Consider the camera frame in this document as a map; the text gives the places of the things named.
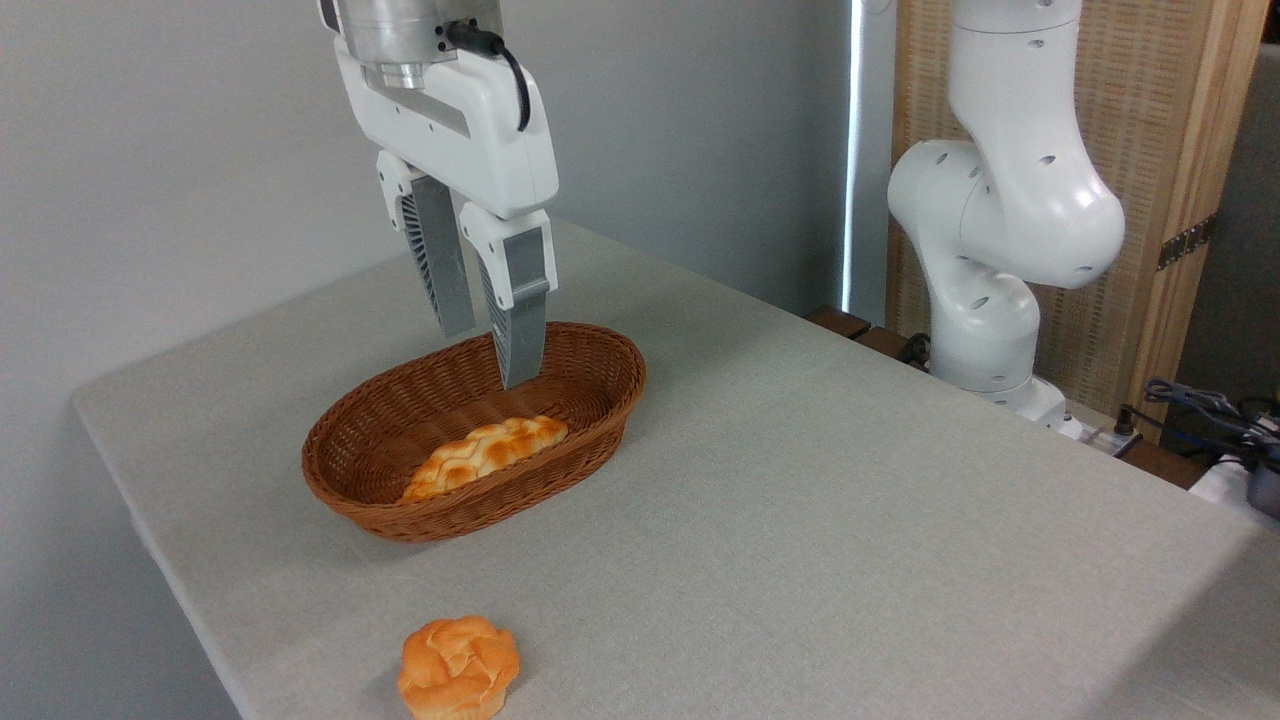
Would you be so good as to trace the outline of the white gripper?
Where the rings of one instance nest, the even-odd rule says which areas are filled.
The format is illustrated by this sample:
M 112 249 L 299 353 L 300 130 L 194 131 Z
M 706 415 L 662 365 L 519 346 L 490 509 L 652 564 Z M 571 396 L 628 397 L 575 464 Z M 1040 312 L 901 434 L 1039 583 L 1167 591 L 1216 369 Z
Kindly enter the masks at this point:
M 502 383 L 531 380 L 558 287 L 550 219 L 538 209 L 559 177 L 540 91 L 502 38 L 498 3 L 324 1 L 320 14 L 355 118 L 383 149 L 383 197 L 442 332 L 475 327 L 453 190 L 474 201 L 460 219 L 480 261 Z

